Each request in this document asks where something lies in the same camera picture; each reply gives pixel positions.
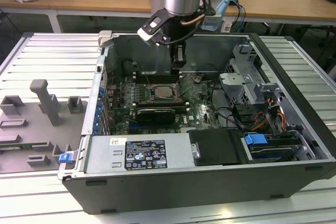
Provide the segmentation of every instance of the aluminum workbench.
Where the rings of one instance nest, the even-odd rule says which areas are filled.
[[[261,37],[328,128],[336,135],[336,85],[296,44]],[[34,34],[22,38],[0,68],[0,98],[19,94],[35,102],[33,79],[49,82],[59,101],[88,100],[98,34]],[[319,180],[287,199],[91,216],[67,192],[57,171],[0,175],[1,223],[335,223],[336,177]]]

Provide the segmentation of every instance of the blue clip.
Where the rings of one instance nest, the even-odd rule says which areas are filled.
[[[100,108],[96,109],[96,115],[101,115],[101,109]]]
[[[267,144],[267,140],[263,134],[248,134],[244,137],[247,145],[250,144]]]
[[[98,125],[94,125],[93,126],[93,131],[98,132],[99,129],[100,129],[100,127]]]
[[[100,118],[99,118],[98,115],[96,115],[96,116],[94,117],[93,122],[94,122],[94,123],[99,123],[99,121],[100,121]]]
[[[73,153],[62,153],[61,155],[59,155],[58,162],[60,164],[62,163],[71,164],[72,157],[73,157]]]
[[[103,107],[103,103],[102,102],[97,102],[97,107],[101,109]]]

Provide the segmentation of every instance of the power supply label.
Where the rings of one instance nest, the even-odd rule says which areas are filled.
[[[126,170],[161,169],[167,167],[164,140],[126,142]]]

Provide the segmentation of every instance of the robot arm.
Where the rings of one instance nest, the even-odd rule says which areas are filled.
[[[164,0],[164,8],[138,30],[148,44],[170,46],[172,72],[178,72],[186,63],[185,41],[201,27],[206,15],[215,13],[211,0],[202,2],[203,6],[200,0]]]

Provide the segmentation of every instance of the desk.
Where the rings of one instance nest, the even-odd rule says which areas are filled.
[[[336,25],[336,4],[327,0],[239,0],[246,9],[247,22],[270,22],[307,25]],[[38,0],[20,4],[0,0],[0,8],[8,13],[48,15],[53,31],[61,32],[58,15],[112,17],[150,17],[150,0]],[[228,19],[238,12],[230,6]]]

